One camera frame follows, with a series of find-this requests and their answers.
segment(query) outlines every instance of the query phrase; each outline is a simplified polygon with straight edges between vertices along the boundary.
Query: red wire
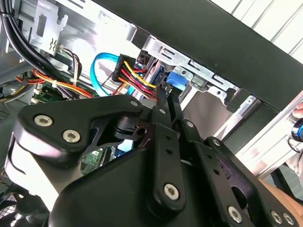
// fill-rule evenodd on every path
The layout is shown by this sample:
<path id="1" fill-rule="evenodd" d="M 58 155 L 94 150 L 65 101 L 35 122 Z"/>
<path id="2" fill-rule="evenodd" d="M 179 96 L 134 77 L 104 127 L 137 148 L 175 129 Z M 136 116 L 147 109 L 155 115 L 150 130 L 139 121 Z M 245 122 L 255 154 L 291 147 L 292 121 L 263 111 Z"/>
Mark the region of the red wire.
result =
<path id="1" fill-rule="evenodd" d="M 114 96 L 116 94 L 116 92 L 119 90 L 119 88 L 122 86 L 123 84 L 121 84 L 120 86 L 117 87 L 116 90 L 114 90 L 114 92 L 111 94 L 111 96 Z"/>
<path id="2" fill-rule="evenodd" d="M 131 86 L 133 86 L 135 89 L 137 89 L 138 91 L 140 91 L 140 92 L 142 92 L 139 88 L 138 88 L 138 86 L 137 85 L 135 85 L 133 82 L 131 82 L 131 81 L 128 81 L 128 83 L 131 85 Z M 145 96 L 147 96 L 148 98 L 152 98 L 152 99 L 154 99 L 154 97 L 150 97 L 150 96 L 148 96 L 147 94 L 145 94 L 144 93 L 144 95 Z"/>
<path id="3" fill-rule="evenodd" d="M 16 80 L 18 80 L 20 83 L 23 82 L 22 79 L 16 77 Z M 44 80 L 43 79 L 29 79 L 27 81 L 28 84 L 41 84 L 41 83 L 44 83 Z"/>
<path id="4" fill-rule="evenodd" d="M 137 87 L 139 87 L 141 90 L 143 90 L 144 92 L 152 95 L 152 91 L 147 90 L 146 88 L 144 88 L 141 84 L 138 83 L 138 81 L 136 81 L 134 78 L 132 78 L 124 69 L 121 69 L 121 71 L 123 72 L 123 74 L 129 79 L 131 80 L 133 83 L 135 83 L 135 85 L 137 85 Z"/>
<path id="5" fill-rule="evenodd" d="M 143 73 L 143 72 L 146 72 L 146 69 L 137 69 L 137 70 L 134 70 L 134 72 L 141 72 L 141 73 Z"/>

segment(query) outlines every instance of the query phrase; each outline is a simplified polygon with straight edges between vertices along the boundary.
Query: yellow wire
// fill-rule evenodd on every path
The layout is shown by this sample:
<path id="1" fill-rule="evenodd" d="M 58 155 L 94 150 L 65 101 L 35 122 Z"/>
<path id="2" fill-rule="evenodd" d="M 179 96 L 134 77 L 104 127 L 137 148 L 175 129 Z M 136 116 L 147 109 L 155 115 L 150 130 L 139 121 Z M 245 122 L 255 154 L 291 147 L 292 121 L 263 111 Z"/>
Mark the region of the yellow wire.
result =
<path id="1" fill-rule="evenodd" d="M 143 84 L 150 86 L 152 88 L 156 88 L 157 86 L 150 84 L 148 82 L 146 82 L 144 79 L 142 79 L 141 77 L 139 77 L 133 70 L 132 68 L 129 66 L 129 64 L 127 63 L 127 61 L 124 61 L 124 64 L 126 65 L 126 67 L 128 68 L 128 70 L 131 72 L 131 74 L 136 77 L 138 80 L 140 80 Z"/>
<path id="2" fill-rule="evenodd" d="M 129 86 L 132 86 L 134 89 L 136 89 L 133 85 L 131 85 L 130 83 L 128 83 L 125 79 L 123 79 L 123 78 L 121 78 L 121 77 L 118 77 L 118 79 L 121 80 L 122 82 L 128 84 Z M 148 97 L 146 94 L 142 93 L 142 92 L 141 92 L 140 90 L 138 90 L 138 89 L 136 89 L 136 90 L 139 91 L 145 98 L 149 99 L 149 97 Z"/>
<path id="3" fill-rule="evenodd" d="M 19 88 L 18 91 L 15 91 L 13 95 L 15 96 L 15 95 L 19 94 L 24 88 L 25 88 L 25 86 L 22 86 L 21 88 Z M 3 103 L 6 100 L 7 100 L 7 98 L 3 98 L 3 99 L 0 99 L 0 102 Z"/>
<path id="4" fill-rule="evenodd" d="M 47 78 L 47 77 L 42 76 L 38 71 L 36 71 L 36 76 L 39 77 L 39 78 L 41 78 L 41 79 L 44 79 L 45 81 L 47 81 L 47 82 L 49 82 L 49 83 L 53 83 L 53 80 L 52 80 L 52 79 L 49 79 L 49 78 Z M 75 89 L 75 88 L 73 88 L 73 87 L 70 87 L 70 86 L 68 86 L 68 85 L 66 85 L 66 84 L 64 84 L 64 83 L 57 82 L 57 84 L 60 85 L 60 86 L 62 86 L 62 87 L 65 87 L 65 88 L 71 89 L 71 90 L 73 90 L 73 91 L 76 91 L 76 92 L 80 93 L 81 95 L 87 97 L 86 94 L 84 94 L 84 93 L 82 93 L 81 91 L 79 91 L 79 90 L 77 90 L 77 89 Z"/>

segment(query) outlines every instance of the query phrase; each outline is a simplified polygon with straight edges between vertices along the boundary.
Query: black wire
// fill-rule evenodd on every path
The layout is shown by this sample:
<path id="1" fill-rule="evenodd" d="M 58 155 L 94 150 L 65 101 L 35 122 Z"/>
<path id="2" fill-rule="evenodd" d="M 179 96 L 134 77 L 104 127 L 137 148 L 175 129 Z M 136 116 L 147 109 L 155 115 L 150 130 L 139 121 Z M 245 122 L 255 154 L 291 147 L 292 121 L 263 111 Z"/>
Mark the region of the black wire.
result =
<path id="1" fill-rule="evenodd" d="M 5 14 L 12 14 L 11 0 L 0 0 L 0 11 Z M 0 14 L 0 16 L 8 40 L 16 52 L 41 73 L 48 75 L 52 79 L 64 82 L 63 76 L 59 71 L 27 42 L 20 32 L 15 19 L 6 17 L 3 14 Z M 66 92 L 75 98 L 77 97 L 73 92 Z"/>
<path id="2" fill-rule="evenodd" d="M 112 72 L 100 86 L 102 87 L 103 85 L 105 85 L 105 83 L 112 77 L 113 74 L 114 74 L 114 72 Z"/>
<path id="3" fill-rule="evenodd" d="M 288 146 L 289 146 L 293 151 L 295 151 L 295 152 L 297 152 L 297 153 L 300 153 L 299 150 L 294 149 L 293 146 L 290 144 L 290 140 L 291 140 L 291 139 L 292 139 L 292 138 L 289 137 L 288 140 L 287 140 Z"/>
<path id="4" fill-rule="evenodd" d="M 71 50 L 69 50 L 69 49 L 64 48 L 64 50 L 67 50 L 67 51 L 71 52 L 71 54 L 69 52 L 65 52 L 65 53 L 68 54 L 72 58 L 74 70 L 75 70 L 75 60 L 74 60 L 74 58 L 76 58 L 76 60 L 78 62 L 78 75 L 77 75 L 77 79 L 79 79 L 79 77 L 80 77 L 80 75 L 82 73 L 82 64 L 80 62 L 79 57 L 75 53 L 73 53 Z"/>
<path id="5" fill-rule="evenodd" d="M 19 84 L 19 83 L 20 83 L 20 82 L 17 81 L 17 80 L 12 80 L 12 81 L 5 82 L 5 83 L 3 83 L 3 84 L 0 84 L 0 88 L 12 86 L 12 85 Z"/>
<path id="6" fill-rule="evenodd" d="M 28 92 L 31 88 L 33 87 L 33 85 L 27 85 L 20 93 L 18 93 L 17 95 L 11 95 L 11 96 L 5 96 L 3 98 L 7 99 L 6 101 L 4 101 L 3 103 L 9 103 L 11 101 L 14 101 L 20 97 L 22 97 L 23 95 L 25 95 L 26 92 Z"/>

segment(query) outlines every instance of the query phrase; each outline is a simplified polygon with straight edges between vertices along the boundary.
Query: black plastic bracket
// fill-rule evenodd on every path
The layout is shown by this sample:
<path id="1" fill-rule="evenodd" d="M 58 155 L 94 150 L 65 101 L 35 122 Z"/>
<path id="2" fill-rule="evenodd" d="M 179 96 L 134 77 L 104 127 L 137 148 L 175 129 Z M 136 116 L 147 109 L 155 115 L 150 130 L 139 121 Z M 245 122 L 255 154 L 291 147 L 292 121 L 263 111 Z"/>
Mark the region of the black plastic bracket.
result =
<path id="1" fill-rule="evenodd" d="M 171 129 L 166 93 L 161 87 L 157 92 L 160 105 L 152 109 L 151 127 L 140 146 L 149 149 L 147 205 L 157 217 L 168 219 L 185 208 L 186 198 L 178 134 Z"/>
<path id="2" fill-rule="evenodd" d="M 144 108 L 127 95 L 26 106 L 18 114 L 14 137 L 24 149 L 53 164 L 74 166 L 84 152 L 105 145 L 99 141 L 100 136 L 108 135 L 104 130 L 112 131 L 112 122 L 123 116 L 138 118 Z M 39 115 L 50 117 L 52 124 L 47 127 L 36 124 L 35 118 Z M 75 143 L 64 140 L 62 134 L 66 130 L 78 132 L 80 140 Z M 121 142 L 109 136 L 106 140 Z"/>
<path id="3" fill-rule="evenodd" d="M 184 119 L 181 124 L 181 151 L 191 151 L 189 155 L 192 157 L 194 165 L 199 169 L 201 181 L 204 182 L 204 187 L 201 190 L 208 197 L 206 199 L 206 202 L 209 200 L 207 202 L 208 212 L 215 226 L 240 226 L 244 224 L 253 227 L 250 219 L 240 208 L 214 150 L 203 144 L 198 130 L 192 122 Z M 237 211 L 235 215 L 238 216 L 238 221 L 230 216 L 231 209 Z"/>
<path id="4" fill-rule="evenodd" d="M 248 208 L 248 215 L 255 226 L 277 226 L 277 224 L 281 227 L 298 226 L 294 216 L 221 141 L 215 137 L 209 137 L 205 143 L 213 149 L 214 157 L 224 163 L 225 168 L 231 173 L 228 179 L 229 188 L 232 188 L 234 194 L 237 195 L 241 208 Z M 281 223 L 277 223 L 274 219 L 275 214 L 280 217 Z M 284 214 L 294 220 L 294 225 L 290 225 L 285 220 Z"/>

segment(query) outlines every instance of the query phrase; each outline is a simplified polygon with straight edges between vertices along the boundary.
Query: blue object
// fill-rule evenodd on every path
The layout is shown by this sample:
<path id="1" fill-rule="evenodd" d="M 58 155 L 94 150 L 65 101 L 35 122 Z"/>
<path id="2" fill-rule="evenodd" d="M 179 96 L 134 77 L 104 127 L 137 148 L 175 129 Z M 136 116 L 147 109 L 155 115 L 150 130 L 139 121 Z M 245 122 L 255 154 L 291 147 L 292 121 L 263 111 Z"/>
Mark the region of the blue object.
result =
<path id="1" fill-rule="evenodd" d="M 136 66 L 137 66 L 138 69 L 140 69 L 140 70 L 142 69 L 142 67 L 137 63 L 136 63 Z"/>
<path id="2" fill-rule="evenodd" d="M 300 127 L 299 130 L 298 130 L 298 137 L 299 137 L 299 138 L 300 138 L 300 136 L 301 136 L 302 129 L 303 129 L 303 125 L 301 125 L 301 127 Z"/>
<path id="3" fill-rule="evenodd" d="M 128 95 L 131 95 L 133 92 L 134 92 L 134 88 L 133 87 L 129 87 L 128 91 L 127 91 L 127 94 Z"/>
<path id="4" fill-rule="evenodd" d="M 118 149 L 124 152 L 128 152 L 133 148 L 132 140 L 124 140 L 121 144 L 118 145 Z"/>
<path id="5" fill-rule="evenodd" d="M 172 86 L 180 89 L 181 91 L 184 91 L 187 80 L 183 76 L 181 76 L 175 72 L 170 72 L 169 76 L 167 77 L 166 82 L 170 83 Z"/>
<path id="6" fill-rule="evenodd" d="M 118 58 L 119 57 L 117 55 L 114 55 L 114 54 L 111 54 L 111 53 L 99 53 L 95 57 L 94 61 L 91 64 L 91 67 L 90 67 L 90 80 L 91 80 L 91 84 L 93 85 L 95 91 L 97 92 L 97 94 L 100 97 L 108 96 L 109 93 L 107 93 L 106 90 L 104 90 L 104 88 L 99 84 L 99 82 L 97 80 L 97 76 L 96 76 L 96 73 L 95 73 L 95 64 L 96 64 L 96 61 L 100 60 L 100 59 L 105 59 L 105 60 L 117 62 Z"/>

